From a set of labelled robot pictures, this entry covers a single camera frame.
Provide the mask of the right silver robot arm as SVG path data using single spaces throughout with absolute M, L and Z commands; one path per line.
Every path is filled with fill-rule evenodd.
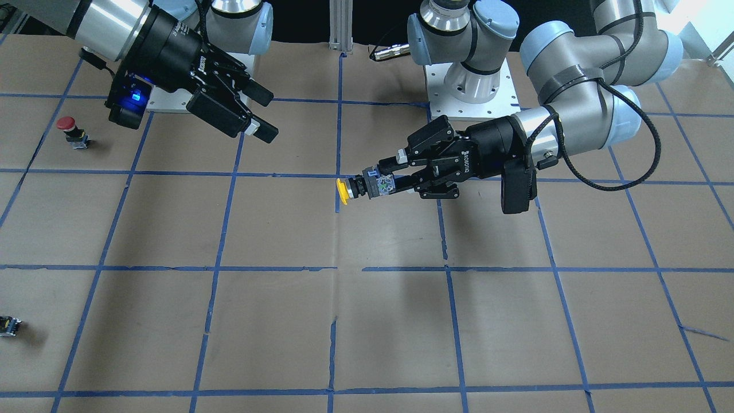
M 119 63 L 105 102 L 110 121 L 137 129 L 154 87 L 191 94 L 185 110 L 221 133 L 270 143 L 278 128 L 242 97 L 267 106 L 272 91 L 254 81 L 235 54 L 262 55 L 274 13 L 265 1 L 196 1 L 200 25 L 188 27 L 152 1 L 13 1 L 19 10 L 76 40 L 86 60 Z

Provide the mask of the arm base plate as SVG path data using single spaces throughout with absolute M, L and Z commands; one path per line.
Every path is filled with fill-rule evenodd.
M 239 54 L 229 52 L 234 59 L 239 60 L 247 67 L 247 72 L 254 73 L 257 56 L 251 54 Z M 169 114 L 186 114 L 188 111 L 186 105 L 192 98 L 191 92 L 185 89 L 179 89 L 175 92 L 166 92 L 160 87 L 154 87 L 147 103 L 147 112 L 169 113 Z
M 461 63 L 425 65 L 424 71 L 432 120 L 445 115 L 455 121 L 484 121 L 521 110 L 506 60 L 488 76 Z

